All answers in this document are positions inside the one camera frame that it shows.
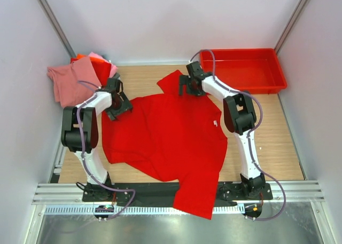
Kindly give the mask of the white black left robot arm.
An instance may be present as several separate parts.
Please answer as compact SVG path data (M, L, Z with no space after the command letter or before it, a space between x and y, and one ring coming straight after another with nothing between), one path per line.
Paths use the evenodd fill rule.
M98 154L99 131L97 117L105 113L111 121L132 111L133 106L123 91L119 77L110 77L105 86L78 80L92 91L92 96L75 106L65 107L61 126L61 143L79 159L87 175L87 183L76 183L83 191L82 201L110 201L115 194L110 174Z

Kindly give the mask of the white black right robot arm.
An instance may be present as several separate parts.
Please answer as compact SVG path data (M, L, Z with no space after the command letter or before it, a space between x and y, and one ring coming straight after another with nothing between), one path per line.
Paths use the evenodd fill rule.
M210 94L223 102L224 123L237 140L242 162L240 191L247 199L258 198L266 180L254 142L254 131L260 123L257 122L252 96L226 85L213 73L204 72L197 61L187 64L186 69L188 75L181 76L179 80L179 94L182 95L183 87L186 87L190 95Z

